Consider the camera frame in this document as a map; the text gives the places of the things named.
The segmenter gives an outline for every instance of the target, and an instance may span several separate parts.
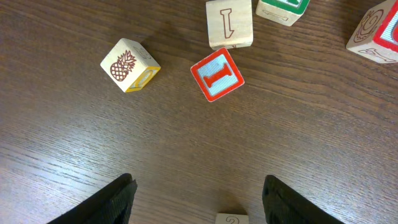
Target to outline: wooden table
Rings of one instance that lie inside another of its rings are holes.
[[[380,2],[254,14],[230,50],[246,84],[209,103],[190,73],[212,53],[204,0],[0,0],[0,223],[46,223],[125,172],[130,223],[265,223],[267,174],[345,223],[398,223],[398,65],[345,49]],[[142,91],[100,67],[122,37],[162,66]]]

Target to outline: pineapple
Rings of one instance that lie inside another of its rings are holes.
[[[118,61],[111,66],[112,76],[119,82],[123,81],[136,65],[137,60],[127,51],[118,57]]]

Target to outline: wooden block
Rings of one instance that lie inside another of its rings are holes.
[[[249,224],[249,217],[247,215],[219,213],[216,217],[216,224]]]
[[[209,44],[213,50],[249,47],[253,43],[251,0],[206,2]]]
[[[226,48],[207,56],[191,67],[191,72],[209,102],[213,102],[244,84]]]
[[[140,43],[125,38],[113,47],[101,67],[125,93],[141,90],[160,70]]]
[[[310,0],[259,0],[256,14],[291,26],[304,14],[309,3]]]
[[[397,24],[398,1],[385,1],[365,14],[346,48],[377,63],[396,63]]]

